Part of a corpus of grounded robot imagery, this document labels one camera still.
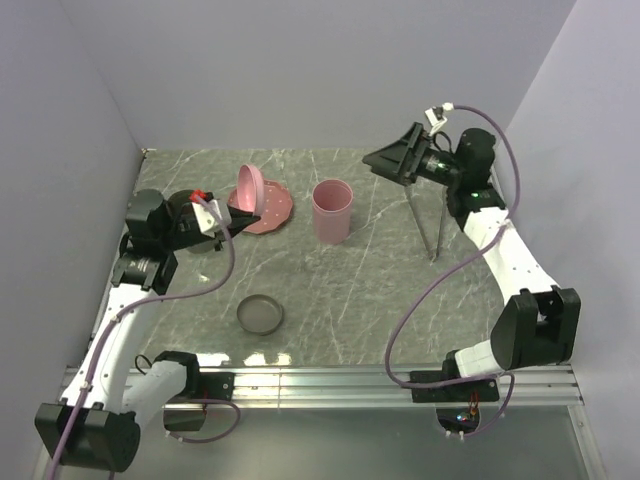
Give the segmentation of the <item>pink round lid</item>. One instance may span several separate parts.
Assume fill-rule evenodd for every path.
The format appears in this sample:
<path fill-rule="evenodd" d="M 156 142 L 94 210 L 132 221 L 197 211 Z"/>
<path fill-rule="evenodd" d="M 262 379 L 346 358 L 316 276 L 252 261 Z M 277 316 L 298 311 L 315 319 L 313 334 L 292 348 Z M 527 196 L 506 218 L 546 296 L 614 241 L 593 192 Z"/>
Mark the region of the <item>pink round lid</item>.
<path fill-rule="evenodd" d="M 237 202 L 240 210 L 260 216 L 265 205 L 264 178 L 254 165 L 240 167 L 236 187 Z"/>

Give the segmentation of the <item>silver metal tongs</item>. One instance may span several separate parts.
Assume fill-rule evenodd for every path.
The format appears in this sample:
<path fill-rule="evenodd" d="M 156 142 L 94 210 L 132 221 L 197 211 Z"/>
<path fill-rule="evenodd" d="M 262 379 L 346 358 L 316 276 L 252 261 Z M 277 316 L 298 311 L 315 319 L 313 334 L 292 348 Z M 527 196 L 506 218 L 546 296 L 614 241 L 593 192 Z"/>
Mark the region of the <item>silver metal tongs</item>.
<path fill-rule="evenodd" d="M 423 183 L 406 186 L 404 195 L 427 257 L 434 263 L 441 255 L 448 215 L 446 189 Z"/>

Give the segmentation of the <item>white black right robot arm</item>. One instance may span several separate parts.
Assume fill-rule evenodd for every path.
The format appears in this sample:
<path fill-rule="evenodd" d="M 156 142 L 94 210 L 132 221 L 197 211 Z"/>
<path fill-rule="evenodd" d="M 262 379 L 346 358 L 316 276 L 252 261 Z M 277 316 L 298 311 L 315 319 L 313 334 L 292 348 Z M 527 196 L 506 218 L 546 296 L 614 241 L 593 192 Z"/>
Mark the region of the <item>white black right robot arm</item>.
<path fill-rule="evenodd" d="M 451 354 L 455 366 L 441 376 L 455 400 L 473 392 L 481 376 L 560 364 L 573 354 L 581 299 L 562 288 L 529 251 L 490 180 L 496 139 L 465 130 L 454 151 L 436 147 L 419 123 L 399 140 L 364 156 L 372 173 L 402 186 L 418 178 L 445 188 L 449 215 L 478 248 L 496 280 L 504 308 L 488 340 Z"/>

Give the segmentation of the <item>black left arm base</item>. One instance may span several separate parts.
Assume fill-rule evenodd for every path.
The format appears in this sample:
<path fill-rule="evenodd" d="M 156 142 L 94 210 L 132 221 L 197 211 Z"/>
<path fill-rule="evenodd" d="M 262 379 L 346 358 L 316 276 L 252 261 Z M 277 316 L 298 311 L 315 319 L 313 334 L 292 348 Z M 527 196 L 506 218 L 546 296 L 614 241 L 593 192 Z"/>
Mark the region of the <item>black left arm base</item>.
<path fill-rule="evenodd" d="M 209 406 L 197 403 L 197 399 L 217 399 L 231 401 L 235 374 L 208 372 L 201 374 L 193 392 L 174 396 L 163 407 L 163 424 L 169 432 L 198 432 L 209 416 Z"/>

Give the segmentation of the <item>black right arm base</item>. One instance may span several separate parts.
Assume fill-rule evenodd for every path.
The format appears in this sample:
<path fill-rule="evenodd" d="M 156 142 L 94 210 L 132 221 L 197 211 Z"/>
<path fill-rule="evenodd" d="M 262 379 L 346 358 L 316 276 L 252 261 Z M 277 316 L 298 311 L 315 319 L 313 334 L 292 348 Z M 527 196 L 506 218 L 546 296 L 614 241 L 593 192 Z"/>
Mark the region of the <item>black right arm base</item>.
<path fill-rule="evenodd" d="M 481 426 L 480 404 L 500 399 L 494 379 L 440 386 L 430 389 L 411 388 L 416 404 L 436 404 L 436 420 L 448 434 L 459 437 L 473 435 Z"/>

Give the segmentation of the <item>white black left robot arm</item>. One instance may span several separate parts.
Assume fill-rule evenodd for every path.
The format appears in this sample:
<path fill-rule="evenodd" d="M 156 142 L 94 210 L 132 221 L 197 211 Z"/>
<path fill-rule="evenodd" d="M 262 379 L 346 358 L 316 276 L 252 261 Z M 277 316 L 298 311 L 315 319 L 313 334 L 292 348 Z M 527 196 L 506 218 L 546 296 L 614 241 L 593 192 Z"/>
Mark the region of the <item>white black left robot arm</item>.
<path fill-rule="evenodd" d="M 129 365 L 160 303 L 172 301 L 167 290 L 177 268 L 176 251 L 207 240 L 231 242 L 258 222 L 265 204 L 261 186 L 239 192 L 237 206 L 195 190 L 182 204 L 157 190 L 133 194 L 114 265 L 103 319 L 71 383 L 54 403 L 40 405 L 35 426 L 51 463 L 59 466 L 126 471 L 138 451 L 149 421 L 173 399 L 231 406 L 230 390 L 206 386 L 196 355 L 165 351 L 133 383 Z"/>

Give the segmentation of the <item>pink dotted plate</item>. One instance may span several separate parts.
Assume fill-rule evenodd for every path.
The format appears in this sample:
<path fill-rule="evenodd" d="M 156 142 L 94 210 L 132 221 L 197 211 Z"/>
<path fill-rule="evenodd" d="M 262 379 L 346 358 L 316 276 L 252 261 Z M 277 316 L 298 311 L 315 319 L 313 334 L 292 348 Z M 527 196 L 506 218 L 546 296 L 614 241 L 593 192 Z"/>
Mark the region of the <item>pink dotted plate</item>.
<path fill-rule="evenodd" d="M 262 235 L 274 232 L 291 217 L 294 202 L 290 192 L 274 180 L 264 181 L 265 208 L 261 220 L 247 227 L 244 232 Z"/>

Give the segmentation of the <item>grey cylindrical container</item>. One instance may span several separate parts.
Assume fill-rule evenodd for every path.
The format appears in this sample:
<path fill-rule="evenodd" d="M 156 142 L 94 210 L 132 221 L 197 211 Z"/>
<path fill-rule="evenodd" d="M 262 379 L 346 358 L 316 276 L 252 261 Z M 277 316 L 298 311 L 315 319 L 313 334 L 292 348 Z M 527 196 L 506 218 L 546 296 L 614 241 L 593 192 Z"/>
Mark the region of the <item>grey cylindrical container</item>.
<path fill-rule="evenodd" d="M 215 241 L 201 232 L 190 200 L 191 194 L 191 190 L 180 190 L 168 199 L 172 218 L 168 245 L 173 251 L 186 249 L 192 253 L 208 252 L 215 246 Z"/>

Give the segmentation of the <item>pink cylindrical container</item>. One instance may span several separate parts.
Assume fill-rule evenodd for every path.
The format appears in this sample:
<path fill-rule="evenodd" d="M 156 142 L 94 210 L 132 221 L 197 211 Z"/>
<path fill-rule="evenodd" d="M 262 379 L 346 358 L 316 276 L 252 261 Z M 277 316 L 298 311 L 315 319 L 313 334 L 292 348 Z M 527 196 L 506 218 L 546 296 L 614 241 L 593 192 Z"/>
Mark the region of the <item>pink cylindrical container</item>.
<path fill-rule="evenodd" d="M 342 180 L 328 179 L 314 187 L 313 228 L 321 243 L 337 245 L 349 236 L 353 201 L 351 187 Z"/>

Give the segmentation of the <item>grey round lid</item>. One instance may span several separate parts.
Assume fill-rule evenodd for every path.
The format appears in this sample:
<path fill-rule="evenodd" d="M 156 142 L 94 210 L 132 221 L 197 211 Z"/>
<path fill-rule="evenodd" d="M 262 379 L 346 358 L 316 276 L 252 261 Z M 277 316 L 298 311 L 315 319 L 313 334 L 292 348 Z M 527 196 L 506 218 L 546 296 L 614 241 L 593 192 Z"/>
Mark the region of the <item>grey round lid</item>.
<path fill-rule="evenodd" d="M 272 297 L 254 294 L 239 303 L 236 317 L 241 328 L 246 332 L 266 336 L 280 327 L 284 320 L 284 309 Z"/>

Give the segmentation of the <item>aluminium rail frame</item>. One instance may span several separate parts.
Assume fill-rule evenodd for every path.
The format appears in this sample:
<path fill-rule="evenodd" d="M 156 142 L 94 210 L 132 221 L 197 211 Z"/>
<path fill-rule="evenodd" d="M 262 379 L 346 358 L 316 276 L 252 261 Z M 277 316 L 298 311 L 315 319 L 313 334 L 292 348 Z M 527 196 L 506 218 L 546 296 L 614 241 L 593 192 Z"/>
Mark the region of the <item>aluminium rail frame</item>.
<path fill-rule="evenodd" d="M 160 303 L 138 353 L 194 353 L 206 373 L 232 372 L 231 406 L 212 406 L 193 443 L 166 434 L 163 407 L 142 432 L 128 479 L 585 479 L 575 429 L 580 402 L 567 366 L 525 369 L 500 382 L 506 409 L 482 407 L 485 431 L 446 434 L 431 404 L 399 379 L 436 369 L 444 355 L 488 337 L 502 296 L 475 261 L 434 292 L 428 284 L 473 253 L 447 217 L 432 263 L 404 188 L 372 174 L 359 149 L 158 150 L 137 189 L 200 188 L 227 197 L 243 164 L 283 185 L 294 202 L 278 230 L 242 234 L 217 253 L 178 253 L 172 301 Z M 352 189 L 349 236 L 321 243 L 312 192 L 339 179 Z M 254 294 L 284 309 L 266 336 L 243 330 L 239 303 Z M 391 332 L 409 316 L 397 341 Z"/>

